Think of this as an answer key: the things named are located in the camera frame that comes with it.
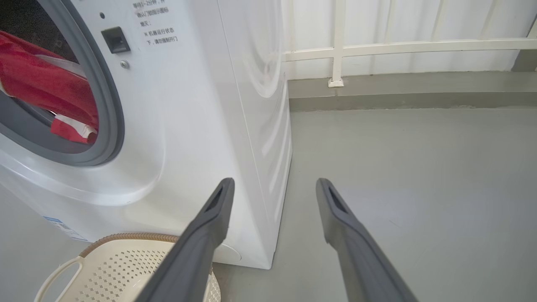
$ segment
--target basket handle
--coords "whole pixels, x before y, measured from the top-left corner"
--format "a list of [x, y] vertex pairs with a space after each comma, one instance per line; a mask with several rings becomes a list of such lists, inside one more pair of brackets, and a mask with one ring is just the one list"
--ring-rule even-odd
[[63, 289], [63, 291], [60, 294], [60, 296], [56, 299], [56, 301], [59, 301], [63, 297], [63, 295], [65, 294], [67, 289], [71, 286], [71, 283], [73, 283], [73, 281], [75, 280], [76, 276], [78, 276], [78, 274], [82, 270], [82, 265], [84, 263], [84, 258], [82, 258], [80, 256], [78, 256], [76, 258], [73, 258], [73, 259], [67, 261], [66, 263], [62, 264], [55, 271], [53, 271], [52, 274], [50, 276], [48, 276], [48, 278], [45, 280], [45, 282], [43, 283], [43, 285], [41, 286], [41, 288], [37, 292], [37, 295], [35, 296], [34, 302], [42, 302], [43, 298], [45, 297], [45, 293], [47, 292], [47, 290], [50, 287], [50, 285], [52, 285], [52, 283], [56, 280], [56, 278], [58, 278], [59, 275], [61, 275], [61, 273], [63, 273], [65, 270], [70, 268], [71, 265], [73, 265], [75, 263], [78, 263], [78, 265], [79, 265], [78, 270], [76, 271], [75, 275], [71, 278], [71, 281], [69, 281], [69, 284], [67, 284], [66, 288]]

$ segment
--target metal railing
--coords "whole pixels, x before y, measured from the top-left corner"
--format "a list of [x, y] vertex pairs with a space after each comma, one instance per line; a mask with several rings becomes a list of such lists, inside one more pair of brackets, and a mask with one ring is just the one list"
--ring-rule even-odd
[[[328, 87], [342, 87], [341, 79], [342, 60], [346, 56], [362, 56], [377, 54], [398, 54], [398, 53], [422, 53], [422, 52], [450, 52], [450, 51], [488, 51], [488, 50], [517, 50], [517, 49], [537, 49], [537, 22], [535, 22], [526, 38], [508, 38], [508, 39], [487, 39], [487, 32], [490, 27], [490, 21], [494, 16], [499, 0], [493, 0], [485, 22], [481, 29], [478, 39], [459, 39], [459, 40], [439, 40], [439, 33], [442, 21], [445, 15], [445, 4], [449, 0], [440, 0], [436, 19], [434, 21], [431, 39], [429, 41], [412, 41], [412, 42], [391, 42], [391, 33], [394, 24], [395, 3], [397, 0], [390, 1], [388, 11], [388, 20], [384, 42], [379, 44], [363, 45], [344, 45], [345, 32], [345, 0], [335, 0], [336, 14], [334, 26], [333, 47], [303, 49], [298, 51], [286, 52], [284, 60], [301, 61], [313, 59], [332, 58], [332, 78]], [[292, 3], [290, 5], [289, 23], [294, 24], [294, 13]], [[291, 40], [294, 40], [294, 31], [291, 30]]]

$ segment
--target white washing machine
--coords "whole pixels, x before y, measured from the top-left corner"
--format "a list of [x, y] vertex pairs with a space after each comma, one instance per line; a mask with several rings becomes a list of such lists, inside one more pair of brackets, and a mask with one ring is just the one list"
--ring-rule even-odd
[[39, 3], [84, 69], [99, 135], [91, 146], [48, 139], [34, 115], [10, 105], [0, 113], [1, 184], [93, 242], [180, 235], [233, 177], [214, 260], [269, 269], [292, 154], [280, 1]]

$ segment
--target beige plastic basket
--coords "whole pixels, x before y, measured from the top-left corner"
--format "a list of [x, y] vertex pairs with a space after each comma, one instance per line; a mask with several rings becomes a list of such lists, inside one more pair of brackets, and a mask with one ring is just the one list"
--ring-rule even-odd
[[[79, 268], [56, 302], [134, 301], [177, 239], [149, 233], [104, 237], [56, 269], [34, 302], [41, 302], [54, 280], [75, 263]], [[212, 270], [207, 277], [204, 302], [220, 302], [220, 287]]]

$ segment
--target red and white garment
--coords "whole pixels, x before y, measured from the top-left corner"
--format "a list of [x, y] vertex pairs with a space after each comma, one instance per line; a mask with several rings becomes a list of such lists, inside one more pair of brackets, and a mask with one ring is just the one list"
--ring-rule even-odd
[[52, 133], [76, 142], [95, 140], [97, 107], [80, 65], [0, 31], [0, 90], [56, 113]]

